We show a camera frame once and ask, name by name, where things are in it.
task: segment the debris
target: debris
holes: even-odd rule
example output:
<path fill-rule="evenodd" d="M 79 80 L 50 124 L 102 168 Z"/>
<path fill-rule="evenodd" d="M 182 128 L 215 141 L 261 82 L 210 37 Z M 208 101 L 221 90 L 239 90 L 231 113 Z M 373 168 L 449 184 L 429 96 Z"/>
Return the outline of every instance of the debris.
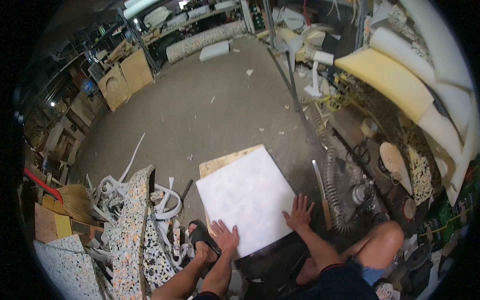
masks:
<path fill-rule="evenodd" d="M 322 89 L 322 94 L 324 96 L 329 96 L 330 95 L 330 85 L 328 84 L 328 81 L 326 78 L 322 79 L 322 83 L 320 84 L 320 88 Z"/>

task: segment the red broom handle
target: red broom handle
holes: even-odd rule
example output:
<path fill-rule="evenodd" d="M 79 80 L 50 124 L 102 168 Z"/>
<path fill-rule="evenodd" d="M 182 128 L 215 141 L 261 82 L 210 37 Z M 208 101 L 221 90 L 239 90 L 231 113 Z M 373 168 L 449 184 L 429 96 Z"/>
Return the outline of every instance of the red broom handle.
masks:
<path fill-rule="evenodd" d="M 49 194 L 51 194 L 52 196 L 54 196 L 55 198 L 57 198 L 58 201 L 60 201 L 60 203 L 63 205 L 63 199 L 61 198 L 60 196 L 60 193 L 59 191 L 57 191 L 56 189 L 52 188 L 52 187 L 49 187 L 46 183 L 44 183 L 42 180 L 40 180 L 40 178 L 38 178 L 37 176 L 35 176 L 34 173 L 32 173 L 32 171 L 30 171 L 29 169 L 27 168 L 24 168 L 24 174 L 30 178 L 31 180 L 33 180 L 36 184 L 38 184 L 42 189 L 44 189 L 46 192 L 48 192 Z"/>

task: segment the metal pipe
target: metal pipe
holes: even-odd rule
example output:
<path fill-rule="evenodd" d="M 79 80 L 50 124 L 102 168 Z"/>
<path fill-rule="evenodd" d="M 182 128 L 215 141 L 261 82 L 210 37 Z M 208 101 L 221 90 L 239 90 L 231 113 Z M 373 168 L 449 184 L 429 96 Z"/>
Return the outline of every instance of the metal pipe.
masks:
<path fill-rule="evenodd" d="M 264 10 L 268 23 L 268 35 L 270 36 L 270 48 L 275 49 L 275 23 L 273 22 L 272 7 L 270 6 L 270 0 L 262 0 L 264 4 Z"/>
<path fill-rule="evenodd" d="M 138 30 L 136 28 L 132 28 L 130 26 L 130 23 L 125 19 L 125 16 L 123 15 L 123 12 L 120 8 L 118 8 L 117 11 L 118 11 L 120 17 L 122 18 L 123 22 L 127 26 L 127 28 L 135 35 L 135 38 L 137 39 L 138 43 L 140 44 L 140 46 L 144 50 L 144 54 L 145 54 L 145 57 L 147 59 L 148 64 L 153 69 L 154 73 L 158 73 L 159 67 L 157 66 L 156 61 L 153 59 L 152 55 L 148 51 L 148 48 L 145 46 L 144 40 L 142 39 L 142 37 L 138 33 Z"/>

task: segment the foam block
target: foam block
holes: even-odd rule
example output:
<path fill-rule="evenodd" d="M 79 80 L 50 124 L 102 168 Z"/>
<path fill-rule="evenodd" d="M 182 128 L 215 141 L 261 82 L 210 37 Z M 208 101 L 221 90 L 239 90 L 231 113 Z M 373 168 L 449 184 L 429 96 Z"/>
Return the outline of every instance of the foam block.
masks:
<path fill-rule="evenodd" d="M 228 41 L 221 41 L 219 43 L 209 45 L 202 49 L 200 53 L 200 61 L 209 60 L 213 57 L 224 55 L 230 52 Z"/>

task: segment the white foam sheet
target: white foam sheet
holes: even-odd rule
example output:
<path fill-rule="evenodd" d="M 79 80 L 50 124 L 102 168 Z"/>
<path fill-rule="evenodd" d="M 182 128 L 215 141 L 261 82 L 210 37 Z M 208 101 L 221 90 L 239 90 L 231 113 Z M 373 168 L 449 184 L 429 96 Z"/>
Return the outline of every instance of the white foam sheet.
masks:
<path fill-rule="evenodd" d="M 200 61 L 209 60 L 215 56 L 225 55 L 230 52 L 228 41 L 221 41 L 213 45 L 209 45 L 200 52 Z"/>
<path fill-rule="evenodd" d="M 441 16 L 427 0 L 400 0 L 425 39 L 439 81 L 473 90 L 473 83 L 457 43 Z"/>
<path fill-rule="evenodd" d="M 196 182 L 210 220 L 237 225 L 239 257 L 291 233 L 282 211 L 292 211 L 295 193 L 262 147 Z"/>

